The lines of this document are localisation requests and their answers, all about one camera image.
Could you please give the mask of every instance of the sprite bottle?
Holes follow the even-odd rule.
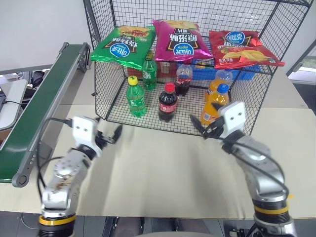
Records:
[[[126,97],[128,100],[130,113],[140,117],[146,113],[144,90],[138,84],[138,79],[136,76],[130,76],[127,80],[129,87],[126,91]]]
[[[144,61],[142,70],[144,88],[148,91],[152,91],[157,83],[157,64],[155,61],[148,60],[150,59],[150,53],[147,55],[147,60]]]

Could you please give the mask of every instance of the soda bottle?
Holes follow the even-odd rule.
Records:
[[[145,60],[143,64],[143,84],[144,88],[152,91],[157,82],[157,64],[155,61]]]
[[[174,116],[178,102],[178,97],[174,90],[173,82],[167,82],[164,85],[164,92],[159,96],[158,115],[160,120],[169,122]]]
[[[233,80],[233,74],[231,69],[218,70],[215,75],[215,79],[211,81],[206,93],[205,101],[208,101],[209,95],[212,91],[216,91],[220,84],[228,84]]]
[[[126,91],[126,97],[128,100],[130,113],[140,117],[146,113],[144,90],[138,84],[138,79],[136,76],[130,76],[127,80],[129,87]]]
[[[216,118],[218,118],[218,113],[214,106],[211,104],[212,102],[225,105],[228,103],[228,89],[229,86],[227,84],[220,84],[217,87],[216,91],[211,92],[209,95],[208,101],[206,101],[204,109],[201,114],[201,122],[203,124],[209,125],[212,123]]]
[[[182,64],[177,70],[176,94],[185,96],[189,90],[193,70],[189,64]]]

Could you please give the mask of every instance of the metal wire basket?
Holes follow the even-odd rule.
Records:
[[[148,26],[152,20],[185,20],[195,22],[209,42],[208,32],[248,30],[258,31],[263,45],[282,59],[304,20],[313,0],[83,0],[93,48],[114,27]],[[155,51],[156,40],[151,51]],[[210,78],[193,80],[189,92],[179,99],[174,118],[166,123],[158,118],[158,97],[166,81],[175,79],[177,63],[158,62],[156,89],[145,94],[147,113],[141,118],[129,112],[126,99],[127,80],[141,72],[117,63],[95,63],[96,114],[107,121],[139,127],[200,135],[193,127],[190,114],[200,117],[204,95]],[[214,66],[213,60],[194,62],[205,68]],[[270,82],[276,71],[272,66],[240,69],[230,85],[230,100],[244,101],[246,117],[244,132],[250,134]]]

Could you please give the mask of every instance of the green chip bag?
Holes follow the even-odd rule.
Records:
[[[91,54],[97,62],[118,62],[142,70],[143,63],[155,39],[155,29],[149,27],[121,26],[115,28]]]

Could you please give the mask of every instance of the snack bag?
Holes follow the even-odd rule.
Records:
[[[254,64],[284,66],[258,39],[254,31],[210,31],[215,69],[234,69]]]
[[[189,61],[211,58],[198,25],[188,21],[153,20],[158,36],[154,60]]]
[[[142,70],[147,52],[155,39],[155,30],[149,27],[121,26],[95,48],[92,61],[118,62],[124,66]]]

